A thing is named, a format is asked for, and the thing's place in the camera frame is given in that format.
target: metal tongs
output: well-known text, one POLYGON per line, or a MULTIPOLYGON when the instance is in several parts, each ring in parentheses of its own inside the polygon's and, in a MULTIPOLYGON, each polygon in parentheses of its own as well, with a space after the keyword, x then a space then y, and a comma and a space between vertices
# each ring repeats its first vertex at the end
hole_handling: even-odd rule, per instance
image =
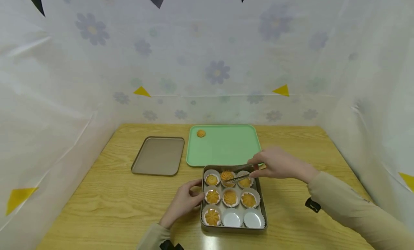
MULTIPOLYGON (((245 169, 246 167, 249 167, 249 166, 254 166, 254 165, 261 165, 261 164, 263 164, 263 163, 258 163, 258 164, 246 164, 246 165, 234 166, 234 167, 236 167, 237 169, 235 169, 233 172, 234 172, 234 173, 236 173, 236 172, 242 171, 242 170, 243 170, 243 169, 245 169)), ((245 179, 245 178, 249 177, 249 175, 250 175, 250 174, 247 174, 247 175, 244 175, 244 176, 238 176, 238 177, 235 177, 235 178, 232 178, 232 179, 223 180, 223 183, 225 183, 225 184, 235 184, 235 183, 239 182, 240 180, 243 180, 243 179, 245 179)))

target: person's left hand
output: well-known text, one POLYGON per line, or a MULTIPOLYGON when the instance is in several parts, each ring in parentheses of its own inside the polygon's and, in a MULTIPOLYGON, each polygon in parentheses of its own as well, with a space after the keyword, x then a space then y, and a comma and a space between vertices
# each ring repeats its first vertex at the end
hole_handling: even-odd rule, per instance
POLYGON ((183 215, 191 212, 204 199, 204 193, 197 193, 191 190, 194 186, 201 186, 202 179, 192 180, 179 187, 170 206, 161 218, 159 224, 170 229, 174 222, 183 215))

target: white curtain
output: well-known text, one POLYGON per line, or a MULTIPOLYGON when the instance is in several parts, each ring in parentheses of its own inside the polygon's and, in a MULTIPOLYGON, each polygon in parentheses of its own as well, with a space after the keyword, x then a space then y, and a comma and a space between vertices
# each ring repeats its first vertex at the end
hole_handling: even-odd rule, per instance
POLYGON ((413 3, 1 0, 0 213, 38 189, 0 246, 35 248, 121 122, 321 125, 414 229, 413 3))

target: table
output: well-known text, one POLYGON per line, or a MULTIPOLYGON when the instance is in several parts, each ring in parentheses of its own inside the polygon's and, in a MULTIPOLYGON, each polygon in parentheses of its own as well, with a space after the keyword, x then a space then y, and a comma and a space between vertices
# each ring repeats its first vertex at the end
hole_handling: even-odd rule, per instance
MULTIPOLYGON (((192 125, 123 124, 114 133, 37 250, 135 249, 148 226, 163 215, 179 185, 202 177, 185 162, 173 177, 131 174, 131 164, 147 136, 180 136, 192 125)), ((287 152, 345 181, 369 196, 324 130, 319 127, 255 126, 262 148, 278 144, 287 152)), ((324 211, 304 206, 306 185, 294 179, 260 178, 269 227, 263 235, 202 233, 199 211, 180 219, 172 241, 188 250, 372 249, 356 232, 324 211)))

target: paper cupcake liner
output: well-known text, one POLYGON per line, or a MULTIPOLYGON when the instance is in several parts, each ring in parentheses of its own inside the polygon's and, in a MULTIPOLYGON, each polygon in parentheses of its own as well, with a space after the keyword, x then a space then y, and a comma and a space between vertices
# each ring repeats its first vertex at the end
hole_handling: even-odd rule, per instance
POLYGON ((246 209, 243 215, 243 223, 246 228, 264 228, 265 218, 258 209, 246 209))
MULTIPOLYGON (((245 176, 245 175, 248 175, 248 174, 250 174, 250 172, 245 171, 245 170, 242 170, 242 171, 240 171, 239 173, 237 173, 237 177, 239 177, 239 176, 245 176)), ((240 187, 240 188, 242 188, 242 189, 245 189, 245 188, 250 188, 250 187, 253 185, 254 179, 253 179, 253 178, 249 178, 249 180, 250 180, 250 186, 249 186, 249 187, 243 187, 242 185, 240 185, 240 181, 239 181, 239 182, 237 182, 237 184, 238 184, 238 185, 239 185, 239 187, 240 187)))
POLYGON ((221 201, 221 199, 222 199, 222 196, 221 196, 221 192, 220 192, 220 190, 217 188, 217 187, 215 187, 215 186, 207 186, 207 187, 205 187, 204 188, 204 193, 205 193, 205 197, 204 197, 204 200, 206 201, 206 203, 207 204, 214 204, 214 205, 217 205, 217 204, 219 204, 220 203, 220 201, 221 201), (207 193, 209 192, 209 191, 211 191, 211 190, 216 190, 217 192, 218 192, 218 202, 217 203, 210 203, 210 202, 208 202, 207 201, 207 193))
POLYGON ((221 225, 231 228, 240 228, 243 225, 243 216, 243 212, 238 209, 225 209, 221 216, 221 225))
POLYGON ((220 219, 219 219, 219 220, 218 220, 218 222, 217 222, 217 226, 220 226, 220 223, 221 223, 221 217, 222 217, 222 215, 221 215, 221 211, 220 211, 220 209, 218 208, 218 206, 215 206, 215 205, 213 205, 213 204, 208 204, 208 205, 206 205, 206 206, 203 208, 202 212, 201 212, 201 218, 202 218, 202 221, 203 221, 204 225, 206 225, 206 226, 211 226, 211 225, 209 225, 209 224, 206 222, 206 220, 205 220, 205 215, 206 215, 206 213, 207 213, 207 211, 208 211, 209 209, 214 209, 215 211, 217 211, 217 212, 218 212, 218 217, 219 217, 220 219))
POLYGON ((241 201, 241 204, 242 204, 243 206, 245 206, 246 208, 256 208, 257 206, 259 206, 260 201, 261 201, 261 198, 260 198, 260 195, 259 195, 258 191, 254 190, 254 189, 252 189, 252 188, 246 188, 246 189, 243 189, 243 190, 241 191, 241 193, 240 193, 240 201, 241 201), (243 201, 242 201, 242 196, 243 196, 243 194, 244 194, 244 193, 251 193, 251 194, 253 194, 254 198, 256 199, 256 205, 255 205, 255 206, 253 206, 253 207, 248 207, 248 206, 246 206, 246 205, 243 203, 243 201))
POLYGON ((227 206, 227 207, 229 207, 229 208, 234 208, 234 207, 236 207, 236 206, 240 203, 240 195, 237 193, 237 191, 236 191, 234 188, 229 187, 229 188, 224 189, 224 190, 223 190, 223 192, 221 193, 221 196, 222 196, 222 199, 223 199, 222 201, 223 201, 224 205, 225 205, 225 206, 227 206), (233 205, 229 205, 229 204, 227 204, 227 203, 224 201, 224 194, 225 194, 227 191, 234 191, 234 192, 235 192, 235 195, 236 195, 236 197, 237 197, 237 199, 236 199, 236 201, 235 201, 235 204, 233 204, 233 205))
POLYGON ((235 187, 235 183, 229 183, 226 186, 226 185, 224 185, 223 181, 221 181, 221 185, 223 185, 224 188, 233 188, 233 187, 235 187))
POLYGON ((206 170, 204 172, 204 178, 203 178, 203 180, 209 186, 217 186, 218 184, 220 184, 220 181, 221 181, 220 174, 216 170, 214 170, 214 169, 206 170), (217 184, 215 184, 215 185, 207 184, 207 176, 209 176, 209 175, 214 175, 215 177, 217 177, 217 184))

